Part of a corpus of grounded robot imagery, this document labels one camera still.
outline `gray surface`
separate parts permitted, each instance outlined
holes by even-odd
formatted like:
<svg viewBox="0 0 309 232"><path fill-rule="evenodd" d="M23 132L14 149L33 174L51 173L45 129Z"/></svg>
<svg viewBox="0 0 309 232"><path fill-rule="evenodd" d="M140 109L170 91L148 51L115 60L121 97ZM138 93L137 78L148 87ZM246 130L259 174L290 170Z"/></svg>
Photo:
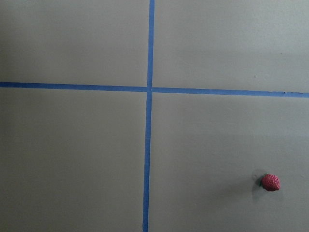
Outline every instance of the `gray surface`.
<svg viewBox="0 0 309 232"><path fill-rule="evenodd" d="M149 2L1 0L0 81L145 86Z"/></svg>
<svg viewBox="0 0 309 232"><path fill-rule="evenodd" d="M154 94L149 232L307 231L308 116L308 99Z"/></svg>
<svg viewBox="0 0 309 232"><path fill-rule="evenodd" d="M0 89L0 231L141 231L145 98Z"/></svg>
<svg viewBox="0 0 309 232"><path fill-rule="evenodd" d="M309 92L307 0L157 0L156 87Z"/></svg>

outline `strawberry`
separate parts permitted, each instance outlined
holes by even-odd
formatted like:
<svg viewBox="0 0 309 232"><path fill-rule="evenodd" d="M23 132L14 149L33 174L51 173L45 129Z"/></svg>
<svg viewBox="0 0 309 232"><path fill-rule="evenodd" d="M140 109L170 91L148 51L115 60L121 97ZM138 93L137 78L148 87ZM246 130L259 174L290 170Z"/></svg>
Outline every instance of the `strawberry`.
<svg viewBox="0 0 309 232"><path fill-rule="evenodd" d="M280 189L280 180L276 175L265 174L261 180L261 184L264 189L270 192Z"/></svg>

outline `red fruit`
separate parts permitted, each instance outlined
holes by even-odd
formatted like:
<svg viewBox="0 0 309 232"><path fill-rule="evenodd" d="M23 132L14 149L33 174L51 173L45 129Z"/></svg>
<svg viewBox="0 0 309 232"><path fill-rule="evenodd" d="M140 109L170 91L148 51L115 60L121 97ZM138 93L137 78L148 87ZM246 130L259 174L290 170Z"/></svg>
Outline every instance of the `red fruit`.
<svg viewBox="0 0 309 232"><path fill-rule="evenodd" d="M276 175L266 174L261 180L263 188L273 192L280 189L280 180Z"/></svg>

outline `blue tape strip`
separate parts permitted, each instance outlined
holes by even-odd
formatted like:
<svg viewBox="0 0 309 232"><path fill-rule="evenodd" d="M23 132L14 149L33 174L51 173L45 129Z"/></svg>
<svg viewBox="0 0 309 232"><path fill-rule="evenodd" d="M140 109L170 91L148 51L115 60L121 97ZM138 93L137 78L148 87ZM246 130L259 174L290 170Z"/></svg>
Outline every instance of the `blue tape strip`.
<svg viewBox="0 0 309 232"><path fill-rule="evenodd" d="M155 0L149 3L149 35L148 35L148 72L147 72L147 100L146 100L146 129L145 129L145 166L144 166L144 198L143 198L143 232L148 232L149 215L149 176L150 176L150 147L151 147L151 110L152 110L152 82L154 63L154 26Z"/></svg>
<svg viewBox="0 0 309 232"><path fill-rule="evenodd" d="M46 84L46 83L20 83L20 82L0 82L0 87L147 92L146 87L135 87L135 86L98 86L98 85L70 85L70 84Z"/></svg>
<svg viewBox="0 0 309 232"><path fill-rule="evenodd" d="M154 92L154 93L187 93L187 94L214 94L214 95L242 95L242 96L309 98L309 93L267 92L267 91L228 90L228 89L202 89L202 88L153 87L152 92Z"/></svg>

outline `plastic strawberry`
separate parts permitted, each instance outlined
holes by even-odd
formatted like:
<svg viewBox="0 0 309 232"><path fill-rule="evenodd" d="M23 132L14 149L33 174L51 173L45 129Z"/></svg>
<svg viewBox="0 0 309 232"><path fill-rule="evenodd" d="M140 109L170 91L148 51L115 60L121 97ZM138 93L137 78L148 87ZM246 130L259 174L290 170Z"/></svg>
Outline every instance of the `plastic strawberry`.
<svg viewBox="0 0 309 232"><path fill-rule="evenodd" d="M265 174L261 180L261 185L267 191L273 192L280 189L280 180L276 175Z"/></svg>

